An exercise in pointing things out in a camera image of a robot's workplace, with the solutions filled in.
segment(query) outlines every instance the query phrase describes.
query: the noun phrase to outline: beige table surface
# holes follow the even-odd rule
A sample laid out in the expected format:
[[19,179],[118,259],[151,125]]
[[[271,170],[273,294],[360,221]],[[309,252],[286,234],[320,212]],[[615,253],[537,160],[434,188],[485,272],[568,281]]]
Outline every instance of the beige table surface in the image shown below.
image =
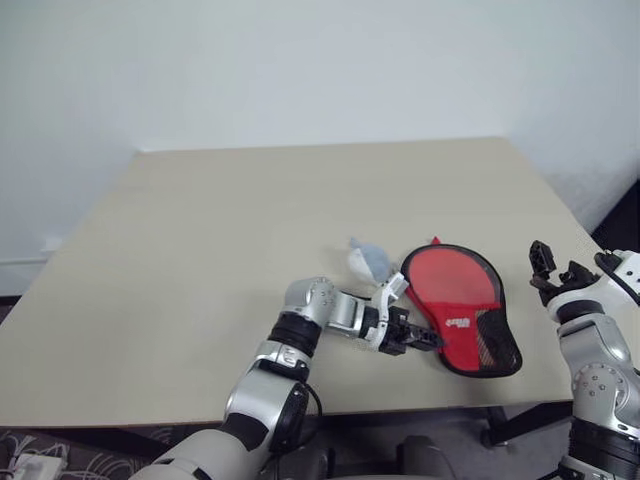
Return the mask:
[[[0,425],[221,419],[291,281],[365,293],[346,267],[352,235],[397,262],[433,235],[486,256],[524,366],[465,378],[433,353],[327,333],[310,383],[328,413],[569,398],[527,253],[540,239],[559,265],[593,267],[597,248],[507,141],[161,152],[133,160],[0,326]],[[632,316],[618,320],[637,357]]]

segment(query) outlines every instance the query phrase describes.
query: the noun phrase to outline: white label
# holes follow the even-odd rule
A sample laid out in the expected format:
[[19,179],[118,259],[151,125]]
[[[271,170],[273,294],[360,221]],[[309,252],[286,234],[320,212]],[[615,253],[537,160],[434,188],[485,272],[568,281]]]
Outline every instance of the white label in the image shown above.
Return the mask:
[[471,326],[471,320],[468,318],[448,318],[444,324],[447,327],[469,328]]

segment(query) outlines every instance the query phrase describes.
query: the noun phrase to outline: red fabric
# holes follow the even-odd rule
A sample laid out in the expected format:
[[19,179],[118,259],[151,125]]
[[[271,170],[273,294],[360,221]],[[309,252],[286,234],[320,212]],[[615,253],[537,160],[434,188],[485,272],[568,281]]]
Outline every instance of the red fabric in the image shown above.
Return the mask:
[[450,248],[426,249],[409,263],[407,295],[443,338],[455,368],[478,371],[478,315],[500,308],[490,277],[473,257]]

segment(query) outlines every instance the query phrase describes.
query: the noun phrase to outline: white wall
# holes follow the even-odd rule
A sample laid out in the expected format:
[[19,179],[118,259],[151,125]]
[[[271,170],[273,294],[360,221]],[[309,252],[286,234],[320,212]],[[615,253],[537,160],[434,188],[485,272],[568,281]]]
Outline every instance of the white wall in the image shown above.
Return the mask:
[[637,177],[637,31],[633,0],[0,0],[0,262],[136,149],[503,134],[591,229]]

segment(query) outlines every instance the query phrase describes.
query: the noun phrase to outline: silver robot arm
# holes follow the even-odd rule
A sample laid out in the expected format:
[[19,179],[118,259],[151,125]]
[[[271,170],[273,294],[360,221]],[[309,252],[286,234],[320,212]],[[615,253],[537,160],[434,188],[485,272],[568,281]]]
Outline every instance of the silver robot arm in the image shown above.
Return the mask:
[[309,399],[306,381],[325,328],[390,355],[409,346],[432,350],[442,345],[433,331],[410,324],[408,311],[391,306],[406,287],[399,273],[371,299],[340,292],[324,277],[292,283],[271,334],[229,397],[220,428],[191,435],[132,479],[254,479],[270,457],[300,443]]
[[227,402],[224,423],[170,449],[134,480],[250,480],[272,455],[297,445],[306,380],[337,290],[324,277],[292,283],[269,338]]
[[632,480],[640,472],[640,377],[629,347],[608,311],[635,301],[640,305],[640,255],[596,255],[600,277],[571,262],[549,282],[555,270],[551,250],[534,242],[532,285],[552,319],[560,324],[560,350],[569,366],[573,424],[568,455],[557,475],[548,478]]

